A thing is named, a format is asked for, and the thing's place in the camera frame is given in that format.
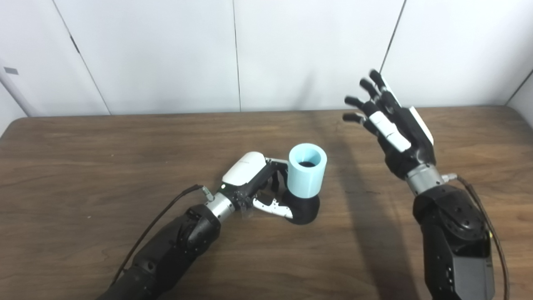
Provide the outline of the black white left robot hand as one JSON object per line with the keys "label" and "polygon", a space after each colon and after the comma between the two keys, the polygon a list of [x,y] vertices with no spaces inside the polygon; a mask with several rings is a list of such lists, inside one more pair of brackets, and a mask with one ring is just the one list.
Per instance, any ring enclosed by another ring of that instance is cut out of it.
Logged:
{"label": "black white left robot hand", "polygon": [[279,191],[282,176],[287,184],[288,161],[267,158],[260,152],[248,152],[242,156],[222,177],[218,194],[225,196],[242,217],[253,215],[253,209],[284,217],[293,218],[293,213],[287,205],[276,198],[260,200],[260,192],[268,185],[274,193]]}

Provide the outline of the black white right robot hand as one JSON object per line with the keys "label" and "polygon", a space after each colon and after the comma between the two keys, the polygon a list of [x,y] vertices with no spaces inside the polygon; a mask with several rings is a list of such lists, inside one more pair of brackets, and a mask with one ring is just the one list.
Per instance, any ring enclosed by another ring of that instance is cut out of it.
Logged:
{"label": "black white right robot hand", "polygon": [[360,113],[344,113],[344,122],[358,123],[377,138],[390,172],[405,180],[408,173],[420,165],[436,165],[430,132],[421,125],[414,108],[403,107],[377,70],[369,73],[371,80],[362,78],[360,87],[371,97],[361,101],[346,96],[345,104]]}

